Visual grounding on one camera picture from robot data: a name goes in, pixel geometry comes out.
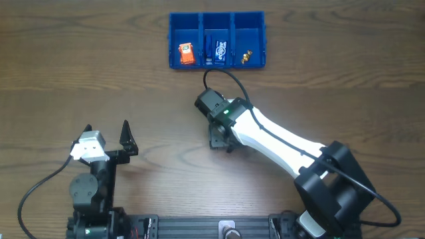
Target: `cable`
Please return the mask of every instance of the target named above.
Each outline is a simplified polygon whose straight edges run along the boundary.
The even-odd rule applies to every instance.
[[[300,149],[298,147],[296,147],[295,145],[292,145],[291,143],[285,141],[284,139],[282,139],[281,137],[275,135],[274,133],[272,133],[271,131],[269,131],[268,129],[266,129],[257,119],[257,117],[254,114],[254,106],[251,104],[250,98],[248,96],[248,92],[246,92],[245,87],[242,85],[242,83],[239,81],[239,79],[237,77],[235,77],[232,73],[230,73],[227,70],[224,69],[218,69],[218,68],[211,68],[205,71],[204,73],[204,78],[203,78],[203,82],[204,82],[204,86],[205,89],[208,89],[208,85],[207,85],[207,74],[208,72],[210,72],[211,70],[217,70],[220,72],[224,72],[227,75],[229,75],[231,78],[233,78],[233,80],[239,85],[240,89],[242,90],[242,93],[244,94],[246,103],[248,104],[248,110],[251,113],[252,119],[254,119],[255,123],[258,125],[258,127],[260,127],[261,130],[265,131],[266,133],[268,133],[270,136],[272,136],[273,138],[277,139],[278,141],[282,142],[283,144],[287,145],[288,147],[290,147],[293,150],[296,150],[298,152],[300,152],[302,155],[305,155],[311,159],[313,159],[314,161],[318,162],[319,164],[323,165],[324,167],[328,168],[331,171],[336,172],[338,175],[341,175],[344,179],[347,179],[348,181],[352,182],[354,185],[357,185],[358,187],[362,188],[364,191],[368,192],[370,195],[374,196],[375,198],[377,198],[378,200],[380,200],[385,206],[388,207],[388,209],[391,210],[391,212],[394,214],[396,221],[395,222],[391,222],[391,223],[384,223],[384,222],[369,222],[369,221],[364,221],[364,220],[360,220],[361,224],[364,225],[369,225],[369,226],[379,226],[379,227],[395,227],[398,226],[401,223],[401,215],[399,213],[399,211],[397,210],[397,208],[391,204],[391,202],[389,202],[386,198],[384,198],[383,196],[381,196],[380,194],[374,192],[372,189],[364,186],[363,184],[361,184],[360,182],[358,182],[357,180],[355,180],[354,178],[348,176],[347,174],[345,174],[344,172],[342,172],[341,170],[337,169],[336,167],[322,161],[319,160],[316,156],[304,151],[303,149]]]
[[[36,185],[34,185],[30,190],[28,190],[27,193],[25,193],[24,197],[22,198],[21,202],[19,203],[18,206],[18,221],[19,221],[19,225],[21,226],[22,230],[25,232],[25,234],[31,238],[31,239],[37,239],[35,236],[33,236],[27,229],[27,227],[24,225],[24,222],[22,220],[22,207],[24,206],[24,202],[25,200],[28,198],[28,196],[36,189],[38,188],[40,185],[42,185],[43,183],[45,183],[46,181],[48,181],[49,179],[53,178],[55,175],[57,175],[58,173],[60,173],[71,161],[72,156],[69,155],[68,159],[65,161],[65,163],[58,169],[56,170],[54,173],[52,173],[51,175],[45,177],[43,180],[41,180],[40,182],[38,182]]]

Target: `wooden tabletop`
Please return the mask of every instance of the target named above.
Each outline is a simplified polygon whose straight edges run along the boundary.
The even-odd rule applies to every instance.
[[[203,71],[168,65],[172,11],[266,13],[267,65],[233,70],[255,106],[282,127],[346,143],[377,191],[399,209],[397,228],[365,238],[425,235],[425,4],[369,0],[0,2],[0,234],[24,238],[20,199],[66,160],[87,123],[118,149],[128,120],[140,152],[118,167],[115,205],[159,216],[302,212],[293,179],[253,149],[209,149],[193,106]],[[209,84],[241,96],[227,76]],[[71,162],[26,201],[38,238],[64,238]],[[392,222],[374,201],[362,219]]]

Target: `blue plastic bin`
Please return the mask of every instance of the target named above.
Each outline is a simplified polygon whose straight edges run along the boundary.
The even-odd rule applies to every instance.
[[[212,36],[214,58],[216,40],[227,41],[225,64],[206,64],[205,36]],[[266,64],[264,12],[170,13],[169,64],[173,69],[261,68]],[[190,42],[196,63],[180,64],[179,45]],[[248,50],[252,55],[241,63]]]

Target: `tic tac logo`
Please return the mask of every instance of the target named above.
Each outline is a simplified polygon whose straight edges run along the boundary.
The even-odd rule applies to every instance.
[[[218,59],[222,60],[223,56],[226,54],[226,43],[220,42],[217,48],[215,49],[215,54],[218,55]]]

